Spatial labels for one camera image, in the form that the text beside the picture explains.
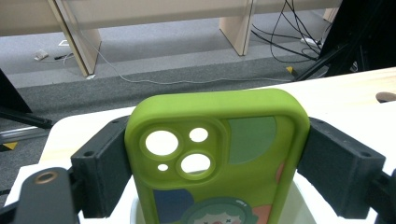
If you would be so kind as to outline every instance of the cartoon girl face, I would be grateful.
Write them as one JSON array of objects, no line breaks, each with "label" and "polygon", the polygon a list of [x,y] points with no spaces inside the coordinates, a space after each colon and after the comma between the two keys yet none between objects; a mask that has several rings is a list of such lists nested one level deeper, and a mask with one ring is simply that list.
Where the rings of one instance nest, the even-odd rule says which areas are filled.
[{"label": "cartoon girl face", "polygon": [[210,215],[195,219],[193,224],[241,224],[241,219],[238,217],[233,217],[227,213]]}]

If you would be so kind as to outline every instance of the gray carpet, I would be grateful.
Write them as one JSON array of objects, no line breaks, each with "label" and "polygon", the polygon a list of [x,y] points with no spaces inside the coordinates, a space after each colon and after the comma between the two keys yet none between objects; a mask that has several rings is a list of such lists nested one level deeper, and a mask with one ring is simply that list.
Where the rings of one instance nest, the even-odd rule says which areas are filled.
[{"label": "gray carpet", "polygon": [[[314,28],[315,36],[320,38],[328,25],[321,18],[322,11],[302,13],[309,21],[307,26]],[[255,22],[260,28],[272,31],[277,15],[258,15]],[[45,49],[51,57],[69,53],[67,48],[53,48],[41,43],[43,38],[48,38],[47,43],[53,46],[64,38],[62,34],[0,38],[0,45],[6,50],[0,53],[0,67],[35,115],[56,121],[73,115],[137,105],[156,94],[244,90],[285,83],[292,79],[287,66],[292,65],[302,72],[313,63],[293,63],[302,57],[273,49],[278,59],[289,62],[280,63],[272,57],[269,46],[255,36],[250,38],[247,56],[239,57],[218,25],[218,19],[210,19],[103,29],[100,50],[115,68],[99,58],[96,77],[90,80],[79,75],[73,59],[65,62],[66,67],[62,63],[37,63],[32,59],[37,49]],[[289,27],[283,31],[286,31],[283,34],[296,35]],[[23,42],[25,38],[35,44]],[[24,44],[20,48],[12,48],[16,45],[13,41]],[[276,41],[298,51],[306,48],[296,40],[277,38]],[[188,80],[205,83],[130,83],[121,79],[119,74],[132,81],[168,83]],[[25,125],[0,119],[0,132],[21,127]],[[21,166],[38,162],[46,141],[47,137],[22,140],[14,150],[0,153],[0,190],[12,187]],[[0,207],[6,198],[7,195],[0,197]]]}]

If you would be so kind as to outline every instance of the phone case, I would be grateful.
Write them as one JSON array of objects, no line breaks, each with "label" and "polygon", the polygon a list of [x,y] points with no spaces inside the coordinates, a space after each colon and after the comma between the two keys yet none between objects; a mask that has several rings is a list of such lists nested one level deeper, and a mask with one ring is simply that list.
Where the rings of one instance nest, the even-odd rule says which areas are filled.
[{"label": "phone case", "polygon": [[148,98],[125,130],[146,223],[277,223],[308,131],[282,90]]}]

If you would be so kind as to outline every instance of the black cable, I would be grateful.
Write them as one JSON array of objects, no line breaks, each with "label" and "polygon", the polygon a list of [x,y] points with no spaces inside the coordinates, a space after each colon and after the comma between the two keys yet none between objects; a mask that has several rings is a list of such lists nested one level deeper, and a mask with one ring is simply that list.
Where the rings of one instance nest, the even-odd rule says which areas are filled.
[{"label": "black cable", "polygon": [[[258,30],[258,31],[260,31],[260,32],[262,32],[262,33],[265,33],[266,35],[271,35],[271,33],[265,32],[264,30],[261,30],[261,29],[257,28],[254,24],[252,24],[252,26],[253,26],[254,28],[256,28],[256,30]],[[274,34],[274,35],[275,35],[275,36],[280,36],[280,37],[298,39],[298,40],[301,39],[300,37],[292,36],[292,35],[278,35],[278,34]]]},{"label": "black cable", "polygon": [[9,194],[10,192],[11,192],[11,189],[3,189],[3,190],[0,190],[0,196]]},{"label": "black cable", "polygon": [[[282,7],[281,12],[283,12],[283,11],[285,10],[286,2],[287,2],[287,0],[285,0],[285,3],[283,4],[283,7]],[[275,33],[275,30],[276,30],[277,25],[279,24],[279,21],[280,21],[280,18],[281,18],[281,17],[282,17],[282,14],[279,14],[279,17],[277,18],[276,24],[275,24],[275,26],[274,26],[274,30],[273,30],[273,32],[272,32],[272,34],[271,34],[271,39],[270,39],[270,41],[269,41],[269,43],[270,43],[270,51],[271,51],[272,56],[274,57],[275,60],[277,60],[277,61],[279,61],[279,62],[281,62],[281,63],[304,63],[304,62],[307,62],[307,60],[304,60],[304,61],[296,61],[296,62],[286,62],[286,61],[282,61],[282,60],[278,59],[278,58],[275,56],[275,54],[274,54],[274,52],[273,52],[273,46],[278,47],[278,48],[281,47],[281,46],[279,46],[278,44],[275,44],[274,41],[273,41],[273,39],[274,39],[274,33]],[[305,58],[309,58],[310,60],[312,60],[311,57],[307,57],[306,55],[301,54],[301,53],[299,53],[299,52],[297,52],[297,51],[290,50],[290,49],[287,49],[287,51],[293,52],[293,53],[295,53],[295,54],[301,55],[301,56],[303,56],[303,57],[305,57]]]},{"label": "black cable", "polygon": [[261,35],[257,34],[257,33],[254,32],[254,31],[251,31],[251,33],[253,33],[255,36],[257,36],[259,39],[261,39],[261,40],[263,40],[263,41],[269,43],[270,45],[273,45],[273,46],[275,46],[275,47],[277,47],[277,48],[279,48],[279,49],[283,49],[283,50],[286,50],[286,51],[288,51],[288,52],[291,52],[291,53],[294,53],[294,54],[303,56],[303,57],[305,57],[305,58],[308,59],[308,60],[305,60],[305,61],[298,61],[298,62],[282,62],[282,61],[280,61],[279,59],[277,59],[277,58],[273,55],[273,57],[274,57],[276,60],[278,60],[278,61],[280,61],[280,62],[282,62],[282,63],[303,63],[303,62],[315,61],[315,60],[316,60],[316,58],[310,57],[310,56],[308,56],[308,55],[305,55],[305,54],[302,54],[302,53],[300,53],[300,52],[294,51],[294,50],[292,50],[292,49],[286,49],[286,48],[284,48],[284,47],[282,47],[282,46],[280,46],[280,45],[278,45],[278,44],[276,44],[276,43],[273,43],[273,42],[271,42],[270,40],[265,39],[264,37],[262,37]]},{"label": "black cable", "polygon": [[305,48],[305,49],[301,49],[301,53],[304,54],[304,55],[308,55],[307,53],[305,53],[305,51],[307,51],[307,50],[311,50],[312,51],[311,48]]},{"label": "black cable", "polygon": [[62,55],[62,56],[58,56],[58,57],[55,57],[55,58],[53,58],[55,61],[57,61],[57,60],[61,60],[61,59],[64,59],[65,57],[67,57],[67,56],[73,56],[73,53],[69,53],[69,54],[65,54],[65,55]]},{"label": "black cable", "polygon": [[320,44],[323,46],[324,43],[324,39],[323,37],[325,36],[325,34],[329,31],[329,29],[332,27],[332,22],[330,22],[330,24],[326,27],[326,29],[324,30],[322,37],[320,38]]},{"label": "black cable", "polygon": [[[302,32],[301,29],[300,29],[299,22],[300,22],[300,24],[303,26],[303,28],[305,29],[306,34],[308,35],[308,37],[311,38],[311,39],[315,42],[315,44],[317,45],[318,49],[320,49],[320,46],[319,46],[318,43],[315,41],[314,37],[312,37],[312,35],[309,34],[309,32],[308,32],[308,30],[306,29],[305,25],[304,25],[303,22],[300,20],[300,18],[297,16],[297,13],[296,13],[296,11],[295,11],[295,9],[294,9],[294,0],[291,0],[291,5],[290,5],[290,3],[289,3],[288,0],[285,0],[285,2],[286,2],[286,4],[288,4],[290,10],[291,10],[291,11],[293,12],[293,14],[294,14],[294,19],[296,20],[296,24],[297,24],[298,30],[300,31],[300,34],[303,34],[303,32]],[[309,46],[309,44],[306,42],[306,40],[305,40],[305,38],[304,38],[303,36],[302,36],[302,38],[304,39],[304,42],[306,43],[306,45],[308,45],[308,47],[311,48],[311,47]]]},{"label": "black cable", "polygon": [[289,21],[288,17],[286,17],[286,15],[285,15],[285,13],[283,13],[283,11],[280,12],[280,14],[282,14],[283,18],[289,23],[289,25],[290,25],[295,31],[297,31],[297,32],[298,32],[300,35],[302,35],[302,36],[308,37],[308,35],[302,33],[301,31],[299,31],[299,30],[297,29],[297,27],[295,27],[294,24],[293,24],[291,21]]}]

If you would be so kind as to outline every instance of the camera cutout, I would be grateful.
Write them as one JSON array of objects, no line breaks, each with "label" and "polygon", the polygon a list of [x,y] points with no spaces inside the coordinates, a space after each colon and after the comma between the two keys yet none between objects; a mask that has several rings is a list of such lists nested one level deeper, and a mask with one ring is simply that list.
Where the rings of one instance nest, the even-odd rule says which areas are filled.
[{"label": "camera cutout", "polygon": [[204,128],[195,128],[190,132],[190,139],[192,142],[204,142],[208,137],[208,132]]},{"label": "camera cutout", "polygon": [[148,151],[157,156],[172,154],[178,147],[177,137],[168,131],[156,131],[146,138]]},{"label": "camera cutout", "polygon": [[158,170],[159,171],[167,171],[168,170],[168,165],[166,165],[166,164],[160,164],[160,165],[158,165]]},{"label": "camera cutout", "polygon": [[210,168],[210,159],[204,154],[191,154],[181,162],[181,170],[189,175],[198,175]]}]

